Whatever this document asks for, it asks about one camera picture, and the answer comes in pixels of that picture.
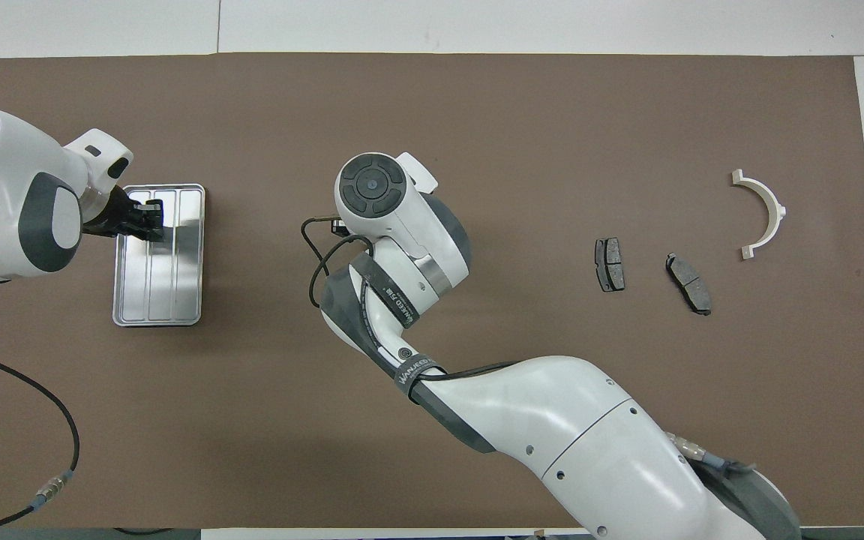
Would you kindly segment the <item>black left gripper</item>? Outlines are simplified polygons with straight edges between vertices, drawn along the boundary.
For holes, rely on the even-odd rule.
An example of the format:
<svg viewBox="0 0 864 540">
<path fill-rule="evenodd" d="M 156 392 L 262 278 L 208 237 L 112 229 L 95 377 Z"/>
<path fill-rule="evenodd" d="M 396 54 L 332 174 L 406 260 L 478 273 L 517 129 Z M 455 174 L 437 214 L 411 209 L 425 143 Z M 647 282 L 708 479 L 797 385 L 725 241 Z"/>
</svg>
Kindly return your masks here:
<svg viewBox="0 0 864 540">
<path fill-rule="evenodd" d="M 93 236 L 133 236 L 147 242 L 164 241 L 164 202 L 148 202 L 148 211 L 141 202 L 131 199 L 122 187 L 114 187 L 109 201 L 96 218 L 83 223 L 83 232 Z"/>
</svg>

